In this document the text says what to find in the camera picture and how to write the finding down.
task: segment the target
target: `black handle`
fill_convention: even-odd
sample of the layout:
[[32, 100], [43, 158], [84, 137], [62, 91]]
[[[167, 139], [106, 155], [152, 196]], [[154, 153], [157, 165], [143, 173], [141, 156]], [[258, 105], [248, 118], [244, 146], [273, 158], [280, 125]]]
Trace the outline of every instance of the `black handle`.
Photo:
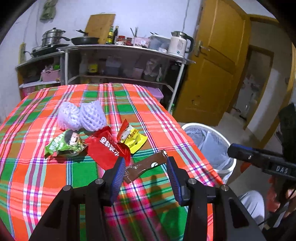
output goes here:
[[185, 53], [190, 53], [192, 50], [193, 50], [193, 46], [194, 46], [194, 39], [190, 36], [186, 36], [186, 39], [189, 39], [190, 40], [190, 47], [189, 47], [189, 50], [188, 51], [185, 51]]
[[24, 51], [23, 53], [29, 53], [29, 55], [31, 55], [31, 57], [33, 57], [33, 55], [29, 51]]
[[84, 31], [82, 31], [81, 29], [76, 30], [76, 31], [79, 32], [79, 33], [81, 33], [81, 34], [84, 34], [85, 37], [89, 35], [89, 33], [84, 32]]
[[64, 37], [64, 36], [61, 36], [61, 39], [64, 39], [64, 40], [66, 40], [66, 41], [71, 41], [71, 39], [66, 38], [66, 37]]

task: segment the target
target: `red candy wrapper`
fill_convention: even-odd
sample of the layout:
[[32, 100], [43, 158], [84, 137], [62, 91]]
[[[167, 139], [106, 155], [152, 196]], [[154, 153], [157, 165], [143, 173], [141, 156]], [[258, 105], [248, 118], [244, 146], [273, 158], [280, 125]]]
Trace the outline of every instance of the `red candy wrapper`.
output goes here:
[[85, 139], [84, 143], [88, 145], [87, 153], [104, 170], [114, 167], [119, 156], [124, 157], [126, 167], [131, 161], [131, 152], [123, 143], [116, 143], [111, 135], [109, 126], [96, 131], [92, 136]]

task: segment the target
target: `stove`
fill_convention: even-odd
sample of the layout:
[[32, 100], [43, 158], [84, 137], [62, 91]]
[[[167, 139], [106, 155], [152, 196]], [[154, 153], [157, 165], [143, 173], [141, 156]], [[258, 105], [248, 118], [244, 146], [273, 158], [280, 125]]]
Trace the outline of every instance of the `stove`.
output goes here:
[[58, 51], [57, 48], [66, 47], [68, 45], [69, 44], [53, 44], [45, 47], [38, 46], [32, 49], [31, 55], [34, 57], [37, 57], [37, 56], [41, 56], [49, 53], [54, 53]]

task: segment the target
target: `chopsticks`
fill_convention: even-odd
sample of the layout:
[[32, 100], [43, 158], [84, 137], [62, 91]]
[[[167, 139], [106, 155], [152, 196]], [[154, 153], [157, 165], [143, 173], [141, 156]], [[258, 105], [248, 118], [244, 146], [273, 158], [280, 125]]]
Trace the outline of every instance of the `chopsticks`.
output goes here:
[[134, 38], [137, 37], [138, 29], [139, 29], [139, 27], [136, 27], [136, 28], [135, 28], [135, 34], [133, 33], [133, 30], [131, 29], [131, 32], [132, 32]]

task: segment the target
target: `table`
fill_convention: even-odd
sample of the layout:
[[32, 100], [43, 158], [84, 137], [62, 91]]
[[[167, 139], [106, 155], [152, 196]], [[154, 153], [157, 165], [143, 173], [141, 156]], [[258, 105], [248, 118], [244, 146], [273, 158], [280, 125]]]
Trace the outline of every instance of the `table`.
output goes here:
[[[0, 127], [0, 217], [15, 240], [28, 240], [42, 214], [64, 185], [85, 186], [104, 170], [89, 156], [46, 160], [44, 147], [62, 131], [57, 111], [63, 101], [76, 105], [99, 100], [116, 136], [126, 118], [148, 136], [132, 159], [140, 161], [165, 149], [180, 168], [210, 186], [221, 179], [192, 139], [143, 87], [130, 84], [64, 85], [23, 99]], [[82, 138], [89, 133], [80, 132]], [[175, 201], [165, 164], [122, 184], [117, 201], [104, 210], [114, 240], [181, 240], [187, 208]], [[81, 240], [85, 240], [81, 205]], [[213, 215], [208, 206], [208, 238]]]

